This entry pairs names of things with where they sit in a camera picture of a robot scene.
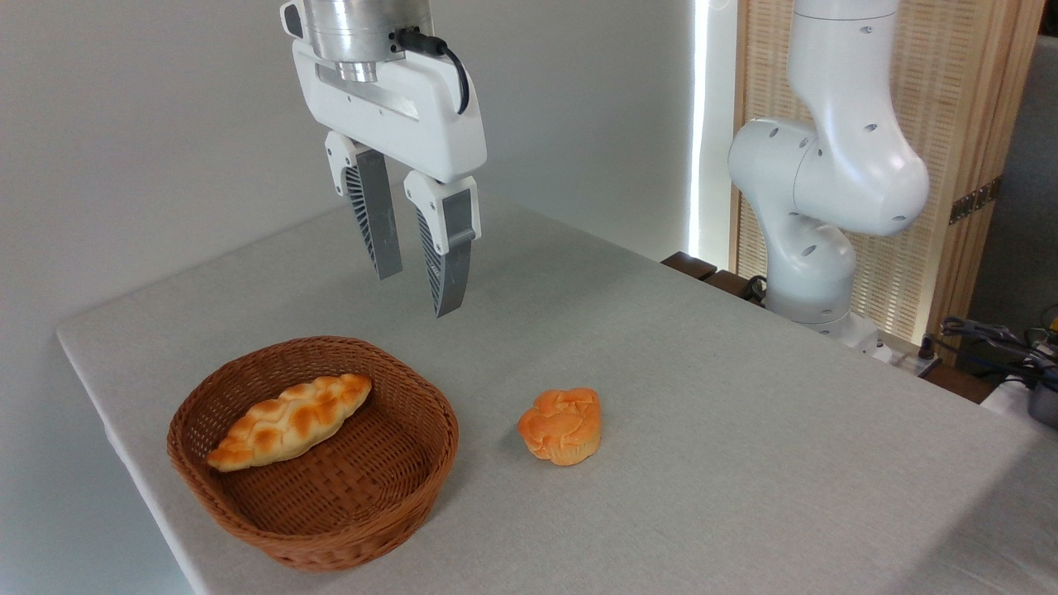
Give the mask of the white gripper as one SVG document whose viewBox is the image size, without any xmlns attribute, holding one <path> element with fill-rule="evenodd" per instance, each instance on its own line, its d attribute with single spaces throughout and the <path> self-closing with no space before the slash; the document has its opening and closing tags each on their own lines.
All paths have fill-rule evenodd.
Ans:
<svg viewBox="0 0 1058 595">
<path fill-rule="evenodd" d="M 460 308 L 481 235 L 469 174 L 487 148 L 474 86 L 434 37 L 430 3 L 287 2 L 280 18 L 307 109 L 331 129 L 332 186 L 354 208 L 375 273 L 402 271 L 386 155 L 418 170 L 404 188 L 417 210 L 435 314 Z"/>
</svg>

